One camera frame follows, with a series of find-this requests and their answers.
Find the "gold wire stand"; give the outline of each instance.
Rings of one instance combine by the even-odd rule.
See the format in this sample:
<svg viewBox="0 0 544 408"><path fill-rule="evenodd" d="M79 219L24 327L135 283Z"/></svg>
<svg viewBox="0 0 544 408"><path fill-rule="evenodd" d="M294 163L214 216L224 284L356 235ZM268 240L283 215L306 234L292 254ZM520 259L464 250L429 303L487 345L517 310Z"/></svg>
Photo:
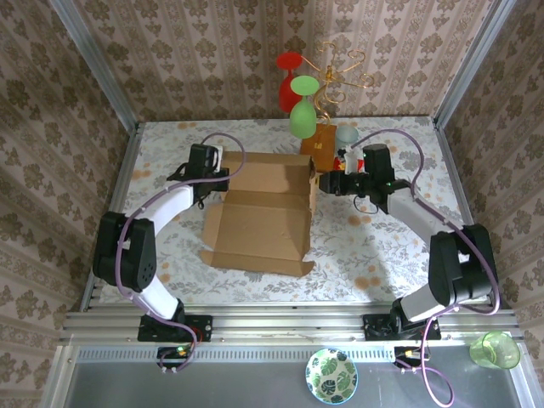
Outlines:
<svg viewBox="0 0 544 408"><path fill-rule="evenodd" d="M337 90L335 91L337 93L337 96L335 97L331 93L329 93L329 85L331 83L341 83L344 85L349 85L350 87L357 87L357 88L368 88L374 85L374 77L370 74L361 74L359 75L360 83L351 83L351 82L345 82L343 81L339 75L343 74L344 72L348 72L353 70L354 68L358 67L365 61L365 53L360 49L352 49L348 52L348 57L352 60L358 60L355 64L351 65L350 67L346 68L345 70L341 71L335 71L333 69L334 66L334 60L337 57L337 46L333 42L325 41L322 42L320 47L318 48L318 51L320 53L325 52L326 46L332 48L332 59L331 62L326 66L326 71L320 70L315 64L313 64L310 60L303 57L303 60L308 63L309 66L314 68L316 71L319 72L317 79L321 82L324 82L324 85L318 89L318 91L314 94L314 105L317 111L320 113L319 119L326 120L326 125L331 124L331 116L329 113L323 108L321 103L324 101L338 105L342 103L344 100L346 100L346 93L343 90Z"/></svg>

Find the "red object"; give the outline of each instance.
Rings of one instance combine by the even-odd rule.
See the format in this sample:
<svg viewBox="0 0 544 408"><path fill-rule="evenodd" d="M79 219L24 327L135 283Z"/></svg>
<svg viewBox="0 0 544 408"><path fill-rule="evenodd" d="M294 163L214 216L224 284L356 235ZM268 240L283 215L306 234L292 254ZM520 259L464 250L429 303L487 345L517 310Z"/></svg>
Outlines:
<svg viewBox="0 0 544 408"><path fill-rule="evenodd" d="M365 161L361 159L357 159L357 172L360 173L363 169L363 166L365 165ZM346 161L344 159L341 159L340 157L334 158L334 164L333 168L335 170L345 170L346 169Z"/></svg>
<svg viewBox="0 0 544 408"><path fill-rule="evenodd" d="M296 70L303 63L303 57L297 53L283 53L277 58L275 63L278 65L278 68L289 71L286 79L280 85L280 109L285 113L291 113L292 108L303 98L291 89L291 81L295 77L292 74L292 70Z"/></svg>

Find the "patterned tablecloth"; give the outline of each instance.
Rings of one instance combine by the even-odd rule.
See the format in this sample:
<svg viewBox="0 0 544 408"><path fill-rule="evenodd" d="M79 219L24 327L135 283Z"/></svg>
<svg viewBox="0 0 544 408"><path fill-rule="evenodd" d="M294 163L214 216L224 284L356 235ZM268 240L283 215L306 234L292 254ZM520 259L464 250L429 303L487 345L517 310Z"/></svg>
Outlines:
<svg viewBox="0 0 544 408"><path fill-rule="evenodd" d="M434 128L427 117L337 119L351 123L360 135L380 128L399 128L412 134L425 154L418 185L422 194L453 219L461 220ZM212 132L236 136L247 151L297 154L300 140L289 134L289 121L248 120L146 123L130 183L125 212L161 190L166 176L188 159L190 145ZM211 140L235 150L226 138ZM397 178L411 179L419 156L410 140L385 133L373 142L387 143ZM218 195L206 202L219 201ZM372 212L367 199L360 209ZM358 212L353 197L318 193L311 227L311 250L305 260L316 262L303 278L215 269L198 257L206 210L183 212L157 236L158 274L171 293L185 303L260 302L373 302L390 301L427 282L428 249L404 224L378 213ZM101 302L121 301L115 287L106 287Z"/></svg>

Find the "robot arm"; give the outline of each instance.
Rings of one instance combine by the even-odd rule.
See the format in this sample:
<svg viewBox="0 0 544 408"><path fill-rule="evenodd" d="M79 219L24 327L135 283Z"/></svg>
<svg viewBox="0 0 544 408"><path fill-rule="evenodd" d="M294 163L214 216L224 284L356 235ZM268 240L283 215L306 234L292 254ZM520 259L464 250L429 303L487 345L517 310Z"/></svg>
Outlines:
<svg viewBox="0 0 544 408"><path fill-rule="evenodd" d="M364 173L323 174L320 189L336 196L369 196L379 209L405 223L429 247L428 284L394 301L388 322L394 334L420 327L422 321L448 306L489 294L492 285L479 260L451 227L425 207L440 211L417 193L413 196L406 180L395 179L387 146L372 144L363 152ZM496 276L487 230L479 224L451 223L478 248Z"/></svg>
<svg viewBox="0 0 544 408"><path fill-rule="evenodd" d="M168 183L229 175L228 169L221 168L222 154L220 146L193 144L189 161L168 177ZM173 297L156 276L155 237L176 215L194 204L202 207L202 201L212 191L226 191L228 187L228 181L184 185L163 195L130 224L123 243L121 281L130 291L133 302L164 320L184 323L183 303ZM117 212L107 212L100 220L93 272L113 286L116 286L116 248L126 222L125 214Z"/></svg>

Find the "patterned bowl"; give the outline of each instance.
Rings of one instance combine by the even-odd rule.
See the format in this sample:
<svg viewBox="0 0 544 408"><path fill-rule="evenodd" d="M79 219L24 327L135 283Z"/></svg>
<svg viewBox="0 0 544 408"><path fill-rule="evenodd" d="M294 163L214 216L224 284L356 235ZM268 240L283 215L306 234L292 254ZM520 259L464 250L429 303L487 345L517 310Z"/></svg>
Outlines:
<svg viewBox="0 0 544 408"><path fill-rule="evenodd" d="M323 348L306 365L306 384L319 401L342 404L355 394L357 367L343 351Z"/></svg>

